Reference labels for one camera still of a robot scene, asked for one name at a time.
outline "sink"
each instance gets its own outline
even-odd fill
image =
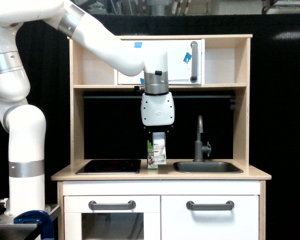
[[[240,174],[243,173],[240,168],[232,163],[222,161],[179,161],[175,162],[174,168],[177,172],[185,174],[204,174],[204,173],[221,173],[221,174]]]

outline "white cabinet door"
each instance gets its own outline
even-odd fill
[[[197,59],[193,59],[191,43],[197,42]],[[169,84],[202,84],[204,83],[205,64],[205,40],[125,40],[126,45],[135,48],[141,55],[147,50],[164,49],[168,57],[168,81]],[[191,82],[192,64],[196,64],[197,81]],[[118,84],[143,84],[144,71],[137,76],[125,76],[118,72]]]
[[[232,201],[234,208],[189,210],[188,201],[196,206]],[[161,228],[162,240],[258,240],[259,196],[162,196]]]

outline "wooden shelf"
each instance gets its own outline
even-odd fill
[[[138,85],[73,85],[74,89],[82,91],[133,91]],[[203,84],[203,85],[169,85],[171,91],[226,91],[246,88],[246,83]]]

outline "oven window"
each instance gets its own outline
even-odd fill
[[[144,239],[142,212],[83,213],[83,240]]]

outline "blue clamp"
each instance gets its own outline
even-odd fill
[[[40,225],[42,240],[55,240],[54,222],[51,216],[42,210],[32,210],[21,213],[13,220],[14,224],[37,223]]]

